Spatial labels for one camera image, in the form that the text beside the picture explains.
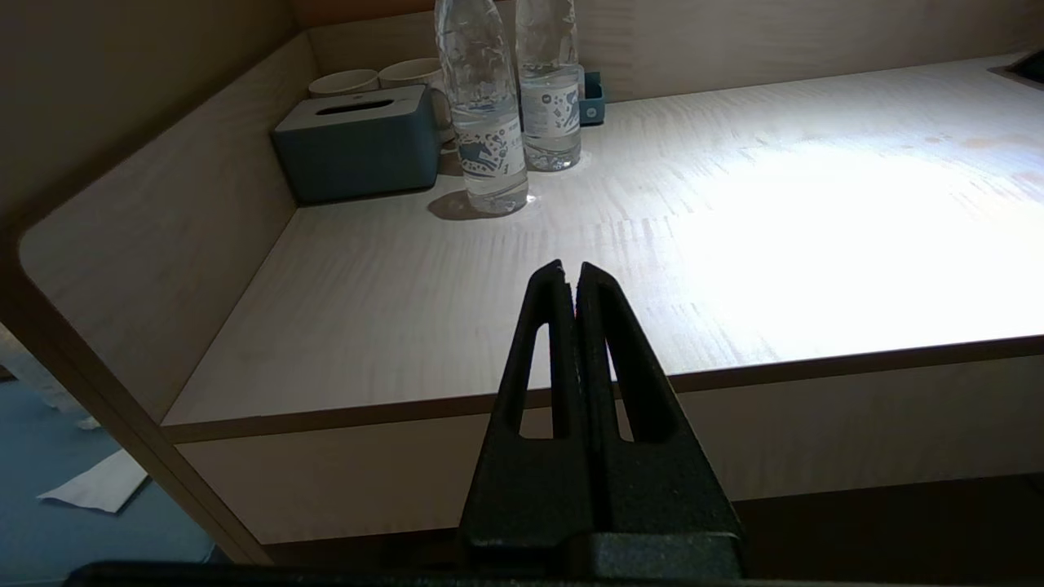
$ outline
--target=wooden panel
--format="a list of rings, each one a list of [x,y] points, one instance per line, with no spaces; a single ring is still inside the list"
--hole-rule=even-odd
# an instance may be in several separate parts
[[[291,0],[303,28],[408,15],[433,9],[434,0]]]
[[[488,416],[177,445],[262,543],[457,524]]]
[[[515,2],[497,2],[512,46],[515,44]],[[414,13],[310,28],[321,73],[346,69],[380,70],[417,57],[436,57],[433,13]]]
[[[514,38],[515,4],[499,2]],[[963,60],[1044,43],[1040,0],[576,0],[611,100]],[[434,56],[432,13],[314,28],[319,69]]]
[[[1024,357],[680,397],[737,500],[1042,470],[1041,381]],[[549,408],[528,415],[546,433]],[[457,524],[487,420],[179,449],[262,543],[414,532]]]
[[[669,375],[1042,336],[1044,100],[1010,61],[610,104],[503,218],[431,213],[451,175],[299,210],[164,424],[492,395],[555,258],[618,278]]]
[[[28,276],[157,421],[293,213],[268,131],[314,71],[299,36],[22,241]]]

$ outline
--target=water bottle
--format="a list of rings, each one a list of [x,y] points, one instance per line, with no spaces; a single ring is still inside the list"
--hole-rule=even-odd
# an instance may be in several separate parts
[[[493,0],[438,0],[435,34],[468,199],[481,212],[515,211],[529,183],[500,14]]]
[[[573,0],[518,0],[516,53],[529,165],[557,171],[580,159],[580,83]]]

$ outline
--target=white cup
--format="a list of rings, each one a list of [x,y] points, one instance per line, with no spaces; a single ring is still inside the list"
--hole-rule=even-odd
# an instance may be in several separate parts
[[[353,69],[324,75],[308,85],[308,94],[313,98],[329,98],[379,90],[377,72],[372,69]]]
[[[381,88],[419,86],[431,88],[431,108],[434,109],[438,136],[446,142],[453,138],[450,102],[446,99],[446,81],[438,57],[424,57],[389,65],[378,74]]]

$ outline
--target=small blue box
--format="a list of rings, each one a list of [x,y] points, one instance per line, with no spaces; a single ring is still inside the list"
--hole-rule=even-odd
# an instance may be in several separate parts
[[[584,74],[584,99],[580,100],[580,126],[595,126],[606,121],[606,94],[601,89],[601,73]]]
[[[300,204],[425,189],[438,174],[442,141],[425,86],[304,100],[271,140]]]

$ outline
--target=white paper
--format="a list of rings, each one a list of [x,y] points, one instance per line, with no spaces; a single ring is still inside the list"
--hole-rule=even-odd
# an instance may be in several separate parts
[[[62,487],[38,495],[37,499],[57,499],[79,508],[115,514],[146,476],[141,465],[126,450],[120,450]]]

